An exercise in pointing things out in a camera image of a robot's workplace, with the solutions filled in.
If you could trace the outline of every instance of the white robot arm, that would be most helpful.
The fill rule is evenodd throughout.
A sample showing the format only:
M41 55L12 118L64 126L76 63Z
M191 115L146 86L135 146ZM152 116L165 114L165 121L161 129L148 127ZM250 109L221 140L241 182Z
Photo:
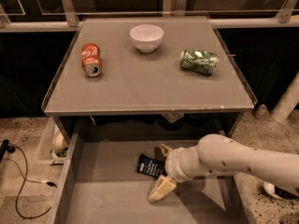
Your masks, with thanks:
M204 136L195 147L171 149L161 145L166 156L167 177L161 176L149 196L159 201L177 182L196 176L224 176L238 172L261 178L299 196L299 155L243 146L219 134Z

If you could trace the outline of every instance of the floor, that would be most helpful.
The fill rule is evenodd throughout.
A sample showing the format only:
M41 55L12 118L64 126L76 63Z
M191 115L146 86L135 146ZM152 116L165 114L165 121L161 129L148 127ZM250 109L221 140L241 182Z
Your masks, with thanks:
M58 183L61 165L48 165L36 159L37 146L48 123L48 118L14 118L0 119L0 140L8 139L20 147L28 160L27 179L33 181L48 180ZM238 123L234 140L256 148L297 153L299 151L299 111L293 111L284 124L279 124L266 114L255 119L245 113ZM21 188L23 178L16 164L6 160L10 158L25 170L24 157L17 149L6 153L0 164L0 223L46 223L49 213L34 218L21 218L15 210L16 196ZM238 174L248 200L248 211L256 223L299 223L299 201L277 201L268 197L261 189L262 180L245 174ZM26 182L18 203L23 216L38 216L52 205L55 187L45 184Z

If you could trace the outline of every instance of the green can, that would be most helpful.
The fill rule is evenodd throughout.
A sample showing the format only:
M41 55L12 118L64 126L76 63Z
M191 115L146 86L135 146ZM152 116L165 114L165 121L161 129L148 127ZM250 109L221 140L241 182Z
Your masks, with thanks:
M183 69L211 76L216 69L218 60L218 56L215 53L185 49L181 52L179 65Z

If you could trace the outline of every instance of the open drawer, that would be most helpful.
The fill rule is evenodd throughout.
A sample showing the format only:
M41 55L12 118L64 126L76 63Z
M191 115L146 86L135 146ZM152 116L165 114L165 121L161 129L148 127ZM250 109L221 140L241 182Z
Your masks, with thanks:
M214 133L213 122L196 129ZM139 155L155 158L161 143L198 142L193 134L159 129L130 122L93 126L79 119L48 223L248 223L233 176L196 178L157 203L148 201L156 179L136 172Z

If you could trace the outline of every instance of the black cable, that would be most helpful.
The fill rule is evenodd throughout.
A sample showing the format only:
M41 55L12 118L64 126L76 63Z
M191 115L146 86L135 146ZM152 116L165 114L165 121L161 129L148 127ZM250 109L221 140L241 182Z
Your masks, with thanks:
M19 168L19 171L21 172L21 176L23 177L23 182L22 182L22 184L21 184L21 188L20 188L20 190L19 190L19 193L18 193L17 198L16 198L16 202L15 202L15 209L16 209L16 212L18 213L18 215L19 215L20 217L22 217L22 218L24 218L24 219L36 219L36 218L42 217L42 216L44 216L45 214L47 214L47 213L49 212L49 210L51 209L51 207L50 207L48 210L46 210L44 213L42 213L42 214L40 214L40 215L38 215L38 216L34 216L34 217L26 217L26 216L24 216L24 215L19 211L19 209L18 209L18 201L19 201L19 197L20 197L21 191L22 191L22 189L23 189L23 187L24 187L24 185L25 185L25 182L26 182L26 181L28 181L28 182L34 182L34 183L42 183L42 182L35 182L35 181L31 181L31 180L28 180L28 179L27 179L27 174L28 174L28 162L27 162L27 158L26 158L25 153L23 152L23 150L22 150L20 147L14 145L14 144L11 144L11 143L9 143L9 144L10 144L11 146L15 147L16 149L18 149L18 150L22 153L22 155L23 155L23 157L24 157L24 159L25 159L25 167L26 167L26 168L25 168L25 175L24 175L24 174L21 172L21 168L20 168L20 166L18 165L18 163L16 163L15 161L13 161L13 160L11 160L11 159L6 159L7 161L13 161L14 163L17 164L17 166L18 166L18 168ZM53 182L46 182L46 184L49 185L49 186L52 186L52 187L57 188L57 186L56 186Z

